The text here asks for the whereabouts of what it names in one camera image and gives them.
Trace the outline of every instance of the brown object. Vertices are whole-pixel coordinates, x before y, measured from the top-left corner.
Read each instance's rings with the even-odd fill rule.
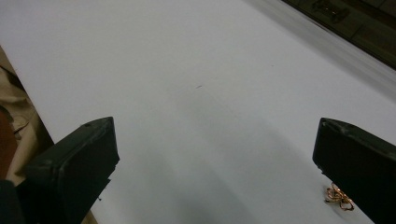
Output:
[[[8,167],[12,162],[15,150],[17,149],[17,140],[14,132],[8,123],[6,115],[0,111],[0,178],[5,179]]]

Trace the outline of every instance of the white surface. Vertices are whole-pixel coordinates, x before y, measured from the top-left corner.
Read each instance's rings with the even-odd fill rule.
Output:
[[[55,142],[115,118],[99,223],[371,223],[311,155],[321,117],[395,144],[393,72],[280,1],[9,0],[0,30]]]

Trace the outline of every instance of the white table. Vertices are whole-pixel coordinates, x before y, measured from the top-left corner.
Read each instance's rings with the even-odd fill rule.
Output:
[[[114,117],[99,223],[371,223],[311,155],[321,117],[395,144],[394,72],[282,2],[5,0],[0,31],[55,142]]]

